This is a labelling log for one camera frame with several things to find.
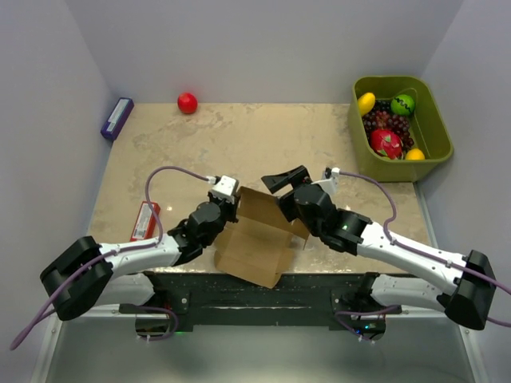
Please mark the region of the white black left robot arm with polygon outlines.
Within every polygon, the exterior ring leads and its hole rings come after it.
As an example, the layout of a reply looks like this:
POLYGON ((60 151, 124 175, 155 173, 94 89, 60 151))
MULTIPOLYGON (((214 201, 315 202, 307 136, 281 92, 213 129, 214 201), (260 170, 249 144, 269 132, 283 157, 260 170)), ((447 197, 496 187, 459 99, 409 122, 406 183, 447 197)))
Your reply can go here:
POLYGON ((147 269, 174 267, 198 258, 223 231, 237 221, 240 196, 208 193, 201 203, 161 238, 131 243, 97 243, 84 236, 72 243, 40 274, 42 285, 62 321, 80 317, 100 304, 114 280, 147 269))

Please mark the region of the brown cardboard box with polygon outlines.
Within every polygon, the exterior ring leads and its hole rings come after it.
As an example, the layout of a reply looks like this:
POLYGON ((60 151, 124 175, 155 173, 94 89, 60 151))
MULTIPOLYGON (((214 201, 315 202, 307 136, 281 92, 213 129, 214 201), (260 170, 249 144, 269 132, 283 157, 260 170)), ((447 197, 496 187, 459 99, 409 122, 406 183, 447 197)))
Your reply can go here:
POLYGON ((274 196, 246 187, 239 195, 238 222, 228 223, 216 237, 214 266, 271 289, 295 258, 291 241, 298 237, 306 242, 309 231, 299 220, 288 222, 274 196))

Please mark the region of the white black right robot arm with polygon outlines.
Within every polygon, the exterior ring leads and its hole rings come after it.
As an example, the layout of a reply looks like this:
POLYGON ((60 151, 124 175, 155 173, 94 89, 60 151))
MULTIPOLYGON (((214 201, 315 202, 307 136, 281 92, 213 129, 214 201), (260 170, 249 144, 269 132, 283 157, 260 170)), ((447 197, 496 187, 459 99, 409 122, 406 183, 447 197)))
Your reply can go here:
POLYGON ((375 259, 407 272, 406 277, 366 274, 362 285, 345 301, 352 315, 382 313, 386 308, 415 306, 442 312, 451 321, 483 330, 489 320, 497 283, 489 259, 480 251, 459 254, 416 242, 390 231, 355 211, 336 207, 339 168, 327 168, 323 178, 311 179, 299 166, 278 175, 262 176, 271 194, 291 190, 276 202, 287 221, 299 220, 310 235, 337 252, 375 259))

